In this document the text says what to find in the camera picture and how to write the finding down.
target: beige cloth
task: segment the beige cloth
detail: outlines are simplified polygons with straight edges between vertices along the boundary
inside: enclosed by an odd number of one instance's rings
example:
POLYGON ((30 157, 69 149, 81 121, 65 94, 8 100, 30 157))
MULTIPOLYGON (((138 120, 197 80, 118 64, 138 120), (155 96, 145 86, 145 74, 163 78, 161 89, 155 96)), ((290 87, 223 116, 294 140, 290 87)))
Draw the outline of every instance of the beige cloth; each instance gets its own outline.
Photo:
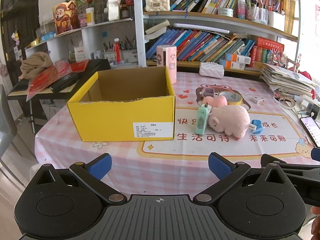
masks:
POLYGON ((30 58, 22 61, 20 70, 22 75, 19 78, 33 79, 40 72, 53 65, 50 56, 44 52, 36 52, 30 58))

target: smartphone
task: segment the smartphone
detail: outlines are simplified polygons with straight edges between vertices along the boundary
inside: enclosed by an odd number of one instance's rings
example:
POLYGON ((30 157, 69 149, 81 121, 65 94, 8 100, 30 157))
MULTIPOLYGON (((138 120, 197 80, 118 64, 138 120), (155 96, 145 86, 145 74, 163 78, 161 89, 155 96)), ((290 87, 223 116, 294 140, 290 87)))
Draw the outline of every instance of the smartphone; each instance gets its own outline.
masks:
POLYGON ((300 118, 300 122, 313 144, 317 148, 320 148, 320 127, 317 125, 316 121, 313 120, 311 116, 308 116, 300 118))

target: white quilted bag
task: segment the white quilted bag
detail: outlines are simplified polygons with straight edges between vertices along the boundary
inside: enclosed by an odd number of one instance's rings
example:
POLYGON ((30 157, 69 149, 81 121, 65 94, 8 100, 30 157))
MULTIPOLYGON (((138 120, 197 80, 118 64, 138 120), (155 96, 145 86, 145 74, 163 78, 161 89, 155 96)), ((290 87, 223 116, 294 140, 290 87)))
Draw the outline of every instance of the white quilted bag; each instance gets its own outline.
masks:
POLYGON ((146 0, 146 11, 170 11, 170 0, 146 0))
POLYGON ((199 74, 206 77, 222 78, 224 75, 224 68, 217 63, 201 62, 199 74))

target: chair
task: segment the chair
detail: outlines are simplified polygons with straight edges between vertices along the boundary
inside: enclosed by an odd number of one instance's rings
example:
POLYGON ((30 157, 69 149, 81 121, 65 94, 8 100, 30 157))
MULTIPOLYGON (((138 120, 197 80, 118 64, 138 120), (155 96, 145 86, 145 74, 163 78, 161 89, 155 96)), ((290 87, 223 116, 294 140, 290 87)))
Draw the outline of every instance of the chair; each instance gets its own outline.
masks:
MULTIPOLYGON (((26 148, 30 151, 30 149, 28 148, 26 143, 22 140, 22 138, 17 133, 17 131, 18 129, 13 120, 13 117, 9 108, 7 96, 4 91, 4 87, 3 85, 0 84, 0 164, 25 188, 26 186, 17 178, 17 176, 9 169, 9 167, 1 160, 1 157, 3 156, 4 152, 7 150, 10 144, 12 144, 13 148, 18 152, 20 156, 22 156, 22 154, 20 153, 20 151, 12 141, 15 136, 19 137, 19 139, 23 142, 26 148)), ((0 167, 0 172, 12 184, 15 185, 15 183, 4 173, 1 167, 0 167)))

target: yellow cardboard box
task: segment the yellow cardboard box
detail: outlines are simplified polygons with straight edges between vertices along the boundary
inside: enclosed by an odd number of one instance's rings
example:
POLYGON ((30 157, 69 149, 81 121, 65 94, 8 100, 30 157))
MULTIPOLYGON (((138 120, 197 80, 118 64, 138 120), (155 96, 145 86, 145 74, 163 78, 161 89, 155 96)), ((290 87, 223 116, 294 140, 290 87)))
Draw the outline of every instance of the yellow cardboard box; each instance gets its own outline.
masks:
POLYGON ((98 71, 67 105, 85 142, 174 137, 175 93, 166 67, 98 71))

